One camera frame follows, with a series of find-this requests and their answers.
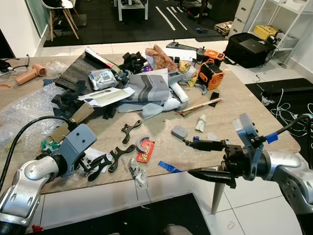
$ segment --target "black floor mat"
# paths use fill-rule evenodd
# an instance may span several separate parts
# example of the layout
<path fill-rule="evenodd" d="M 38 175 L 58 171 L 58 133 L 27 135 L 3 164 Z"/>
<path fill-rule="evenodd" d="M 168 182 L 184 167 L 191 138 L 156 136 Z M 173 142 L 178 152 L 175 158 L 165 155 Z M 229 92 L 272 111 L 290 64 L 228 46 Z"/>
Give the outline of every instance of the black floor mat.
<path fill-rule="evenodd" d="M 312 87 L 313 84 L 309 82 L 305 78 L 297 78 L 297 79 L 289 79 L 289 80 L 282 80 L 282 81 L 273 81 L 273 82 L 258 82 L 257 83 L 260 87 L 262 87 L 265 91 L 270 90 L 279 90 L 279 89 L 285 89 L 285 88 L 299 88 L 299 87 Z M 248 89 L 261 101 L 261 88 L 257 86 L 257 84 L 246 84 Z M 280 95 L 273 96 L 271 99 L 274 100 L 276 103 L 270 104 L 268 106 L 265 106 L 269 111 L 271 109 L 276 109 L 277 103 L 279 102 Z M 308 103 L 313 103 L 313 95 L 312 93 L 300 93 L 300 94 L 283 94 L 282 100 L 280 105 L 283 103 L 289 103 L 291 105 L 290 109 L 288 109 L 290 112 L 294 114 L 307 114 L 308 111 Z M 288 116 L 286 112 L 282 113 L 284 118 L 289 118 L 289 120 L 293 120 L 291 116 Z M 286 123 L 282 121 L 280 117 L 277 117 L 278 121 L 283 125 L 286 126 Z M 303 128 L 302 126 L 295 125 L 294 129 L 296 128 Z M 303 137 L 295 137 L 294 139 L 300 144 L 301 150 L 300 154 L 307 160 L 308 159 L 308 144 L 307 144 L 307 136 Z"/>
<path fill-rule="evenodd" d="M 168 224 L 181 225 L 193 235 L 210 235 L 194 195 L 186 194 L 160 202 L 49 229 L 43 235 L 158 235 Z"/>
<path fill-rule="evenodd" d="M 175 31 L 169 26 L 166 20 L 156 9 L 156 6 L 173 24 Z M 166 7 L 174 6 L 177 13 L 174 15 L 185 25 L 181 24 L 171 15 Z M 144 9 L 122 10 L 123 21 L 118 20 L 118 9 L 114 7 L 113 1 L 86 0 L 77 1 L 75 8 L 78 13 L 88 15 L 88 24 L 78 27 L 77 40 L 73 33 L 66 36 L 55 37 L 52 41 L 46 41 L 44 47 L 74 46 L 89 44 L 127 43 L 144 42 L 156 40 L 171 40 L 183 38 L 197 38 L 198 41 L 220 41 L 224 37 L 214 30 L 217 22 L 208 17 L 204 18 L 201 24 L 196 20 L 187 18 L 186 12 L 179 12 L 176 8 L 177 2 L 173 0 L 149 0 L 148 20 L 144 19 Z M 209 31 L 199 34 L 196 28 L 205 27 Z"/>

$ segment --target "yellow box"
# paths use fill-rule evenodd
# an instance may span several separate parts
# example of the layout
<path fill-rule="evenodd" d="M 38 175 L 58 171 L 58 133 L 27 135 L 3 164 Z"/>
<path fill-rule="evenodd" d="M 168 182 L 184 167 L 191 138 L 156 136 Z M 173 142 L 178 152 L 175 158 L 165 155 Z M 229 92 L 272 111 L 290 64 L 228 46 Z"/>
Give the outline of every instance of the yellow box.
<path fill-rule="evenodd" d="M 257 25 L 253 32 L 260 38 L 267 40 L 270 36 L 275 36 L 278 30 L 278 28 L 270 25 Z"/>

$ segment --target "blue tape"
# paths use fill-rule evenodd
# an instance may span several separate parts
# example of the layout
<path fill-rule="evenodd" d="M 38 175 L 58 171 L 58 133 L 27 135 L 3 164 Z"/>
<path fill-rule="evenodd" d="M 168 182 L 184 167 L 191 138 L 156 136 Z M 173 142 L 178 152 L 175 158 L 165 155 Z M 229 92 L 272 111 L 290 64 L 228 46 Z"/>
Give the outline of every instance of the blue tape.
<path fill-rule="evenodd" d="M 277 134 L 277 132 L 274 132 L 274 133 L 266 136 L 265 138 L 268 141 L 268 143 L 272 143 L 272 142 L 278 140 L 278 134 Z"/>
<path fill-rule="evenodd" d="M 166 169 L 168 172 L 171 172 L 171 173 L 182 172 L 181 170 L 176 169 L 176 167 L 174 167 L 174 166 L 172 166 L 172 165 L 169 165 L 169 164 L 167 164 L 167 163 L 165 163 L 165 162 L 162 162 L 162 161 L 160 161 L 160 162 L 158 163 L 158 166 L 160 166 L 160 167 Z"/>

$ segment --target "cluttered table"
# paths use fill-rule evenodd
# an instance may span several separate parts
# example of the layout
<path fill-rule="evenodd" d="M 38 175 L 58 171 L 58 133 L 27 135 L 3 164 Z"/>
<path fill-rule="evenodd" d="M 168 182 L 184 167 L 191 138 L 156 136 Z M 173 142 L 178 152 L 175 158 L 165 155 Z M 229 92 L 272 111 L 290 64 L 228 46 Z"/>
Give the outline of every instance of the cluttered table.
<path fill-rule="evenodd" d="M 30 58 L 30 66 L 34 63 L 45 65 L 50 61 L 59 61 L 70 66 L 78 56 L 60 56 L 60 57 L 34 57 Z M 122 54 L 103 55 L 116 64 L 122 64 Z M 26 59 L 19 61 L 11 60 L 12 66 L 25 64 Z M 91 146 L 92 148 L 109 153 L 117 146 L 120 149 L 126 149 L 129 145 L 135 144 L 137 139 L 143 135 L 150 135 L 150 140 L 155 142 L 155 147 L 148 163 L 140 163 L 146 171 L 148 177 L 168 174 L 164 168 L 158 166 L 160 161 L 175 166 L 181 171 L 187 171 L 197 168 L 213 167 L 220 165 L 223 159 L 223 152 L 204 152 L 195 150 L 185 145 L 184 142 L 171 135 L 172 128 L 179 124 L 187 131 L 187 140 L 192 141 L 194 136 L 199 136 L 201 140 L 206 140 L 209 133 L 214 134 L 217 140 L 229 139 L 231 144 L 242 145 L 232 120 L 238 118 L 242 113 L 247 113 L 250 119 L 255 123 L 259 134 L 267 135 L 275 130 L 280 129 L 281 124 L 271 115 L 270 112 L 258 101 L 258 99 L 249 91 L 249 89 L 230 71 L 226 65 L 222 64 L 221 69 L 225 72 L 224 79 L 218 87 L 218 93 L 223 101 L 217 103 L 215 107 L 202 107 L 186 117 L 178 115 L 175 111 L 162 112 L 150 119 L 143 120 L 141 112 L 116 113 L 113 118 L 108 120 L 102 117 L 90 116 L 84 123 L 95 133 L 97 141 Z M 39 90 L 43 86 L 43 78 L 37 77 L 21 86 L 15 84 L 14 79 L 5 82 L 12 85 L 11 88 L 1 87 L 0 92 L 0 109 L 12 102 L 15 102 L 27 94 Z M 184 86 L 186 94 L 190 98 L 189 106 L 206 102 L 210 99 L 213 91 L 202 95 L 201 90 L 195 87 Z M 199 117 L 206 115 L 206 124 L 204 132 L 200 133 L 195 130 Z M 142 120 L 142 125 L 130 132 L 130 141 L 123 144 L 122 140 L 125 133 L 121 129 L 127 123 L 133 125 L 137 120 Z M 270 145 L 265 144 L 267 150 L 285 150 L 297 153 L 300 150 L 299 144 L 292 138 L 288 132 L 279 136 L 279 141 Z M 15 148 L 13 158 L 5 179 L 2 190 L 11 185 L 15 172 L 22 164 L 35 159 L 38 149 L 27 149 L 24 144 L 19 144 Z M 7 152 L 0 149 L 0 166 L 1 171 L 6 159 Z M 44 186 L 42 193 L 54 193 L 79 188 L 93 187 L 103 184 L 110 184 L 120 181 L 133 179 L 129 169 L 128 162 L 136 158 L 137 152 L 122 155 L 119 159 L 119 167 L 114 173 L 101 173 L 100 176 L 92 182 L 88 182 L 84 173 L 74 172 L 68 178 L 57 178 L 53 182 Z"/>

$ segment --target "white tile floor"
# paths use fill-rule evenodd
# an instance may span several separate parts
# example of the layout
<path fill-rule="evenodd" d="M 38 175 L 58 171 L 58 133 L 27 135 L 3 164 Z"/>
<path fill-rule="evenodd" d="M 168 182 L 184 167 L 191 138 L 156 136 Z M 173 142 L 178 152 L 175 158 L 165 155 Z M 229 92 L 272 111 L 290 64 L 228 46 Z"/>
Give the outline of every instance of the white tile floor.
<path fill-rule="evenodd" d="M 128 44 L 89 45 L 100 54 L 144 51 L 158 44 L 165 47 L 172 40 Z M 192 47 L 224 51 L 227 41 L 199 43 L 195 39 L 176 40 Z M 47 47 L 36 56 L 80 55 L 85 46 Z M 227 66 L 243 83 L 301 77 L 271 60 L 259 70 Z M 299 224 L 276 183 L 256 179 L 237 180 L 236 189 L 225 187 L 216 215 L 210 213 L 214 184 L 196 179 L 186 172 L 149 178 L 148 190 L 136 190 L 133 181 L 85 188 L 41 197 L 32 224 L 44 229 L 78 222 L 131 207 L 193 192 L 212 235 L 301 235 Z"/>

